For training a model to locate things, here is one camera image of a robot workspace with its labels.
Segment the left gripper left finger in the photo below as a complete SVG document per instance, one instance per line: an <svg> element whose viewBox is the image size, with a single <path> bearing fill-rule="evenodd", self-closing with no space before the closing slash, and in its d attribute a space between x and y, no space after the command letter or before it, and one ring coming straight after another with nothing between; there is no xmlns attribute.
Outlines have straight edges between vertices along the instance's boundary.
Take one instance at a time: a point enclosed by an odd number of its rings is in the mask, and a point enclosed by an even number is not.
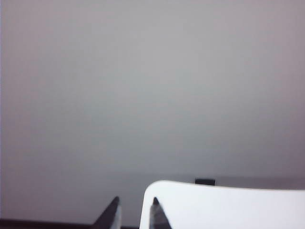
<svg viewBox="0 0 305 229"><path fill-rule="evenodd" d="M122 207L120 198L116 196L98 219L93 223L93 229L120 229L122 225Z"/></svg>

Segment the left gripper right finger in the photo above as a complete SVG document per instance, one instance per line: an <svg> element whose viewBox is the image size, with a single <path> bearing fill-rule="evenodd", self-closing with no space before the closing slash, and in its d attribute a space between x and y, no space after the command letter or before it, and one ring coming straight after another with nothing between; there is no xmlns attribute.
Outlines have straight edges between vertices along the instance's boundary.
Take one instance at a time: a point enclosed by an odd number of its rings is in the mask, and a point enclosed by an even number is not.
<svg viewBox="0 0 305 229"><path fill-rule="evenodd" d="M149 229L172 229L157 197L153 198L153 203L150 207Z"/></svg>

